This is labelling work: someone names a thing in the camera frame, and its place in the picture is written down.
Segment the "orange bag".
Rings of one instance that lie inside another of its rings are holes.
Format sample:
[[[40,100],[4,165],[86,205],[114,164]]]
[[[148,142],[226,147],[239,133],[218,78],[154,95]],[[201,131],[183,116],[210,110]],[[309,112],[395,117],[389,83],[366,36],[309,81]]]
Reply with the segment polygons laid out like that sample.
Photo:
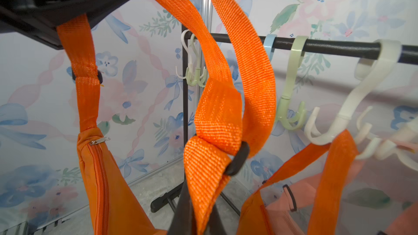
[[[184,166],[197,223],[207,223],[221,191],[242,166],[238,156],[256,155],[275,118],[274,72],[264,46],[235,0],[211,0],[234,47],[243,93],[233,84],[229,65],[190,0],[155,0],[199,40],[209,79],[200,98],[196,135],[184,149]],[[86,15],[57,27],[75,74],[80,133],[79,166],[96,235],[159,235],[125,182],[97,126],[101,83]]]
[[[335,233],[342,191],[351,165],[358,154],[357,146],[348,130],[339,134],[330,144],[309,144],[285,162],[261,189],[300,173],[310,164],[327,154],[320,174],[304,178],[290,186],[283,186],[280,198],[265,206],[258,189],[243,204],[238,224],[239,235],[302,235],[303,231],[291,218],[290,212],[312,206],[309,235]]]

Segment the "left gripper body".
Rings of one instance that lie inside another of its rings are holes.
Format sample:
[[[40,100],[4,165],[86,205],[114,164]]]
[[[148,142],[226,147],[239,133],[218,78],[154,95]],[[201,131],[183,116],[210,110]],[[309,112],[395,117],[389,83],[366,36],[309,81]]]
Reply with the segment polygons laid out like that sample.
[[[85,14],[95,27],[129,0],[1,0],[1,33],[18,32],[56,50],[56,28]]]

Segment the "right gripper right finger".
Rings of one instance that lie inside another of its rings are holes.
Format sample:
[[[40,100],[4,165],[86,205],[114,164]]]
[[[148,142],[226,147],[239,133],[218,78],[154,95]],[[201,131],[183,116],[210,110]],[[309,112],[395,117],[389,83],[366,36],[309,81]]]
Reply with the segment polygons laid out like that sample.
[[[209,221],[207,223],[207,234],[208,235],[227,235],[216,205],[213,206]]]

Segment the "pink bag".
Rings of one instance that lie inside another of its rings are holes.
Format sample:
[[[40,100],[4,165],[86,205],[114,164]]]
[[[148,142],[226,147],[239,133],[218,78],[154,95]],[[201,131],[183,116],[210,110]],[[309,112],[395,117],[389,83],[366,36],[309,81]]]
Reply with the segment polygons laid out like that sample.
[[[418,175],[410,180],[387,170],[376,175],[366,170],[367,164],[355,161],[348,181],[355,178],[368,184],[344,196],[341,210],[350,219],[361,220],[360,228],[349,228],[348,222],[338,224],[340,235],[415,235],[418,232]],[[277,182],[283,194],[267,205],[273,232],[276,235],[304,235],[307,221],[304,214],[314,202],[321,174],[291,181]]]

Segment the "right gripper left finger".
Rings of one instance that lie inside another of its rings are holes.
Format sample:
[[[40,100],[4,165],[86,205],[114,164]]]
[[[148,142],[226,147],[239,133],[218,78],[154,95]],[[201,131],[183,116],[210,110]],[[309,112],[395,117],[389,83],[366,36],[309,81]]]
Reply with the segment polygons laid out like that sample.
[[[196,235],[197,223],[194,208],[185,178],[179,201],[167,235]]]

